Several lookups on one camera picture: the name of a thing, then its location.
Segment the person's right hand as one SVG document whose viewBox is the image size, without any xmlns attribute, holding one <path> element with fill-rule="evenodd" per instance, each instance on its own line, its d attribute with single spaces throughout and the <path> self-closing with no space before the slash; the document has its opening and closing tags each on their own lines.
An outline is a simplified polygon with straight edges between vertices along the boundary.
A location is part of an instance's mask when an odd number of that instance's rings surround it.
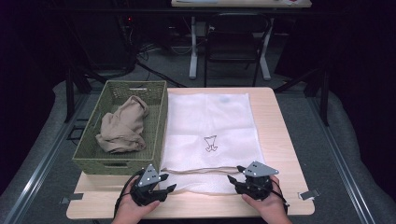
<svg viewBox="0 0 396 224">
<path fill-rule="evenodd" d="M 263 201 L 252 199 L 246 194 L 242 195 L 242 199 L 253 207 L 267 224 L 292 224 L 281 198 L 279 180 L 276 176 L 270 176 L 272 180 L 273 191 Z"/>
</svg>

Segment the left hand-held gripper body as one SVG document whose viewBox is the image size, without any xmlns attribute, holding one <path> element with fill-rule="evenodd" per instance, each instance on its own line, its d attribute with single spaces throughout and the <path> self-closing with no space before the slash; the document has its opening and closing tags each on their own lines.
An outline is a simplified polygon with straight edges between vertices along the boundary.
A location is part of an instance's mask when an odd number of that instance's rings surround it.
<svg viewBox="0 0 396 224">
<path fill-rule="evenodd" d="M 138 175 L 130 193 L 136 204 L 139 206 L 148 205 L 155 201 L 153 190 L 162 178 L 152 164 L 149 164 L 146 169 L 142 169 Z"/>
</svg>

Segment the black equipment case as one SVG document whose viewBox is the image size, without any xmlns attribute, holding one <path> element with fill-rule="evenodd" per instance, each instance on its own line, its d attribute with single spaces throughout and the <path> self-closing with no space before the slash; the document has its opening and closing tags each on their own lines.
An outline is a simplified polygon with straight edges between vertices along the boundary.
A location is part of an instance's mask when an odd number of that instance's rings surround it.
<svg viewBox="0 0 396 224">
<path fill-rule="evenodd" d="M 72 16 L 72 21 L 94 69 L 121 70 L 133 67 L 132 56 L 116 16 L 76 14 Z"/>
</svg>

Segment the white mesh laundry bag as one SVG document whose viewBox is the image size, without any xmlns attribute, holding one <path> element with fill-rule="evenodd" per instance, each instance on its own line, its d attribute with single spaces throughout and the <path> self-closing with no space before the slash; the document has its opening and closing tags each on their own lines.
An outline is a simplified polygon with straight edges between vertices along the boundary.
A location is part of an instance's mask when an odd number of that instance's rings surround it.
<svg viewBox="0 0 396 224">
<path fill-rule="evenodd" d="M 228 177 L 241 179 L 237 167 L 253 161 L 264 157 L 248 94 L 169 95 L 162 189 L 233 194 Z"/>
</svg>

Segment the black metal stand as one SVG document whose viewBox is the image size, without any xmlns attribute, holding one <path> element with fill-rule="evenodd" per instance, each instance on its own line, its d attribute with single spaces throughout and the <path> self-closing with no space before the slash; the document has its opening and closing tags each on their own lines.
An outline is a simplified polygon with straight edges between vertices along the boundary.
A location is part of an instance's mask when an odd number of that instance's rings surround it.
<svg viewBox="0 0 396 224">
<path fill-rule="evenodd" d="M 88 81 L 89 78 L 93 78 L 102 84 L 106 83 L 105 77 L 100 76 L 84 66 L 72 66 L 66 73 L 65 86 L 67 110 L 64 121 L 65 123 L 67 123 L 75 113 L 74 87 L 77 87 L 83 94 L 90 93 L 92 91 L 92 86 Z"/>
<path fill-rule="evenodd" d="M 319 117 L 328 126 L 328 101 L 330 73 L 325 68 L 315 68 L 297 78 L 287 81 L 285 84 L 274 89 L 275 93 L 281 93 L 297 85 L 301 81 L 309 79 L 304 89 L 305 97 L 315 97 L 320 91 Z"/>
</svg>

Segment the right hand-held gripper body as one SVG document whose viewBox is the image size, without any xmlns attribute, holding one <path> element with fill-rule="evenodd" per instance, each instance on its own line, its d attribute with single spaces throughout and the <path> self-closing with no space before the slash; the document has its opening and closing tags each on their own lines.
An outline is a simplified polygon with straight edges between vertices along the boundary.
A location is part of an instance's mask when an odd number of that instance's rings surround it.
<svg viewBox="0 0 396 224">
<path fill-rule="evenodd" d="M 244 171 L 246 178 L 244 193 L 254 200 L 264 200 L 272 191 L 270 176 L 277 175 L 278 170 L 259 161 L 252 162 Z"/>
</svg>

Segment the person's left hand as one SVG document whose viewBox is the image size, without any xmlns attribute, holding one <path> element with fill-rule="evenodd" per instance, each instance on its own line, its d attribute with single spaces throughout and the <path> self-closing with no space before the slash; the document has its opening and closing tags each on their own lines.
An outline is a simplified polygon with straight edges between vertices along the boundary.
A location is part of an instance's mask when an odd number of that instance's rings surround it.
<svg viewBox="0 0 396 224">
<path fill-rule="evenodd" d="M 160 205 L 159 201 L 148 205 L 137 205 L 132 196 L 127 194 L 120 198 L 120 204 L 111 224 L 138 224 L 138 222 L 154 211 Z"/>
</svg>

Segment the green woven basket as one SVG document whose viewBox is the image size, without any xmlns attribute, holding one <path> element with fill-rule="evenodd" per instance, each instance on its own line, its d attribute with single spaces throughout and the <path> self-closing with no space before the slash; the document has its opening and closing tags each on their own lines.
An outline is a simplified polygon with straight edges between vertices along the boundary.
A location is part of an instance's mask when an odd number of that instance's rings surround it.
<svg viewBox="0 0 396 224">
<path fill-rule="evenodd" d="M 102 118 L 107 113 L 115 112 L 133 95 L 148 105 L 142 132 L 147 146 L 137 152 L 107 153 L 96 140 L 96 135 L 101 131 Z M 73 162 L 87 175 L 131 175 L 150 164 L 159 167 L 163 153 L 167 103 L 165 81 L 109 80 L 86 124 Z"/>
</svg>

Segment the metal floor rail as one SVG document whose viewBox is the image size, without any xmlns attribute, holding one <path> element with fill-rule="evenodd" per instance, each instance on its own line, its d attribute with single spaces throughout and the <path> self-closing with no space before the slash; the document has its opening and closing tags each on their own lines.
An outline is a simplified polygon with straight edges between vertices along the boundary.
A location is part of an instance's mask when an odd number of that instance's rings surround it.
<svg viewBox="0 0 396 224">
<path fill-rule="evenodd" d="M 59 154 L 62 142 L 72 130 L 89 95 L 82 94 L 75 102 L 75 112 L 64 122 L 61 109 L 64 102 L 58 97 L 49 119 L 37 137 L 21 168 L 0 196 L 0 224 L 20 224 L 31 202 L 40 190 L 52 164 Z"/>
<path fill-rule="evenodd" d="M 341 153 L 340 147 L 338 146 L 332 134 L 330 126 L 325 124 L 319 114 L 319 105 L 317 103 L 317 100 L 315 98 L 308 97 L 307 102 L 316 118 L 318 126 L 325 135 L 325 138 L 330 146 L 330 152 L 332 154 L 333 162 L 335 164 L 338 174 L 342 179 L 343 185 L 346 188 L 349 199 L 352 202 L 356 213 L 361 221 L 361 224 L 376 224 L 375 219 L 361 194 L 361 190 L 357 185 L 355 178 L 350 172 L 347 162 Z"/>
</svg>

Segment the beige garment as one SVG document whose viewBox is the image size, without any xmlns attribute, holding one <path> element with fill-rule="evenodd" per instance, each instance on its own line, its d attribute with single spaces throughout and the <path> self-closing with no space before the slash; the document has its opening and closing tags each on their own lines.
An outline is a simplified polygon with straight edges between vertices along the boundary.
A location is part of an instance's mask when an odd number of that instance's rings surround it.
<svg viewBox="0 0 396 224">
<path fill-rule="evenodd" d="M 95 136 L 98 145 L 106 153 L 141 151 L 146 148 L 142 137 L 144 118 L 149 114 L 148 105 L 132 95 L 114 113 L 102 117 L 100 133 Z"/>
</svg>

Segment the white-legged desk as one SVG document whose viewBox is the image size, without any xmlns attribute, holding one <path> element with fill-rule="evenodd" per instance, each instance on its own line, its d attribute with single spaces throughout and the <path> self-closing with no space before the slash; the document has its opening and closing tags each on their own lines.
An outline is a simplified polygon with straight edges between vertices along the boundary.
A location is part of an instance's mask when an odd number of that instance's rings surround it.
<svg viewBox="0 0 396 224">
<path fill-rule="evenodd" d="M 171 0 L 172 7 L 258 7 L 258 8 L 309 8 L 312 6 L 311 0 Z M 265 60 L 265 51 L 270 36 L 265 37 L 264 52 L 260 60 L 262 77 L 264 80 L 270 80 L 271 75 Z M 191 65 L 190 79 L 197 78 L 197 35 L 195 16 L 191 16 Z"/>
</svg>

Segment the grey tape strip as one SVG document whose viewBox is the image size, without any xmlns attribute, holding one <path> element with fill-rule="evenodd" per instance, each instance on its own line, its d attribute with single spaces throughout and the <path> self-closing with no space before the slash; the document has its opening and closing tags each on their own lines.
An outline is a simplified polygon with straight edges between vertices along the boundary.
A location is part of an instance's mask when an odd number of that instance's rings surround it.
<svg viewBox="0 0 396 224">
<path fill-rule="evenodd" d="M 299 192 L 298 196 L 303 201 L 305 200 L 314 200 L 316 197 L 320 195 L 320 192 L 317 189 L 312 189 L 306 192 Z"/>
<path fill-rule="evenodd" d="M 83 193 L 72 193 L 68 196 L 63 196 L 60 200 L 60 204 L 69 204 L 71 201 L 81 200 L 83 198 Z"/>
</svg>

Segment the black chair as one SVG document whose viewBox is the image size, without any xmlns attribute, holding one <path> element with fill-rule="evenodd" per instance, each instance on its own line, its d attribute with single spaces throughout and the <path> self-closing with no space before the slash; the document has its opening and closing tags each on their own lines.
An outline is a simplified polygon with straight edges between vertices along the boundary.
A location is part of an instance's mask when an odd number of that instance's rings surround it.
<svg viewBox="0 0 396 224">
<path fill-rule="evenodd" d="M 271 20 L 261 13 L 219 13 L 205 24 L 204 86 L 209 63 L 255 64 L 252 86 L 256 85 L 265 37 Z"/>
</svg>

